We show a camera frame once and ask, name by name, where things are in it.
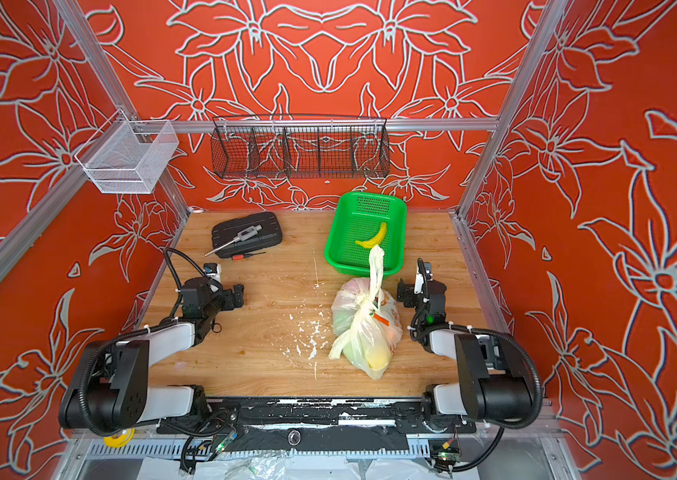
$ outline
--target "wire basket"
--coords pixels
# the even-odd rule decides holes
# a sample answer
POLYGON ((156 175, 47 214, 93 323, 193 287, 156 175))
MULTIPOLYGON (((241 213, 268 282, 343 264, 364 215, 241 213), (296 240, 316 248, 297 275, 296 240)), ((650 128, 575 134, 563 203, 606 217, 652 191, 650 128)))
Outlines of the wire basket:
POLYGON ((279 120, 266 126, 241 126, 227 123, 233 118, 213 119, 213 173, 220 178, 389 175, 385 119, 319 117, 317 121, 279 120))
POLYGON ((112 123, 99 139, 104 143, 94 155, 78 161, 85 173, 104 194, 150 194, 179 139, 170 121, 166 121, 151 143, 141 142, 126 120, 112 123))

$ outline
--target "wood surface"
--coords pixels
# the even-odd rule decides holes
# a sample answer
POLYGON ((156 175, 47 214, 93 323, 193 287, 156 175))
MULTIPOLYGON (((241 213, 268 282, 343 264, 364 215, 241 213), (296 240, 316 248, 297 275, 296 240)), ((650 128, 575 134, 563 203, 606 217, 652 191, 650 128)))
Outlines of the wood surface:
MULTIPOLYGON (((343 356, 329 360, 336 338, 331 304, 352 278, 337 273, 324 258, 333 212, 277 212, 284 239, 263 250, 266 254, 239 261, 203 256, 212 248, 214 225, 247 214, 190 216, 178 249, 200 266, 221 264, 225 288, 245 285, 245 306, 218 314, 220 333, 210 333, 200 345, 154 365, 152 385, 199 384, 208 396, 392 397, 420 396, 431 383, 457 382, 454 360, 427 353, 410 340, 406 327, 413 310, 401 304, 402 341, 380 380, 355 369, 343 356)), ((447 285, 448 320, 487 327, 449 214, 408 212, 405 263, 399 274, 383 280, 383 288, 396 295, 401 277, 412 283, 418 257, 430 262, 434 278, 447 285)), ((183 259, 173 258, 182 281, 197 276, 183 259)), ((175 290, 166 269, 146 323, 155 325, 170 312, 175 290)))

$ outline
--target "green plastic basket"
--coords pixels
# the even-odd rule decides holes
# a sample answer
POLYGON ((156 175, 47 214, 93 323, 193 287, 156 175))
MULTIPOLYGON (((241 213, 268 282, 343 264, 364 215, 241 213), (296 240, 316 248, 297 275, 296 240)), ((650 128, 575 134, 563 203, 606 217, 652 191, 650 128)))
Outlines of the green plastic basket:
POLYGON ((381 222, 387 223, 383 248, 383 274, 396 274, 402 268, 405 255, 405 223, 407 206, 397 197, 350 192, 338 201, 325 260, 339 274, 370 276, 367 261, 371 251, 356 245, 355 240, 367 240, 378 233, 381 222))

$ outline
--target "fruit in plastic bag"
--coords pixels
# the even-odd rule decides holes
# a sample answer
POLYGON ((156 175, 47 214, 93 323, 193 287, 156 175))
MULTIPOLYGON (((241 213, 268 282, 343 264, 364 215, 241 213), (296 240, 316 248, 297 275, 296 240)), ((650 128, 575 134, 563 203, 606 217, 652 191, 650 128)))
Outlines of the fruit in plastic bag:
POLYGON ((343 352, 352 365, 378 380, 389 367, 402 328, 394 298, 381 288, 383 249, 374 246, 369 260, 371 278, 344 283, 333 301, 333 332, 338 338, 328 358, 337 360, 343 352))

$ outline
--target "red screwdriver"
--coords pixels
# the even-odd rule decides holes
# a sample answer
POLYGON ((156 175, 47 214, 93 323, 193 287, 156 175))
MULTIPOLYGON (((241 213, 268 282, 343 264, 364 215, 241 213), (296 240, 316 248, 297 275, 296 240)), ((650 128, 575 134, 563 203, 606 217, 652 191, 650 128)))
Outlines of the red screwdriver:
POLYGON ((250 258, 251 256, 254 256, 254 255, 261 255, 261 254, 265 254, 265 253, 266 253, 266 252, 258 252, 257 254, 239 254, 239 255, 234 255, 234 256, 232 257, 232 260, 244 260, 244 259, 246 259, 246 258, 250 258))

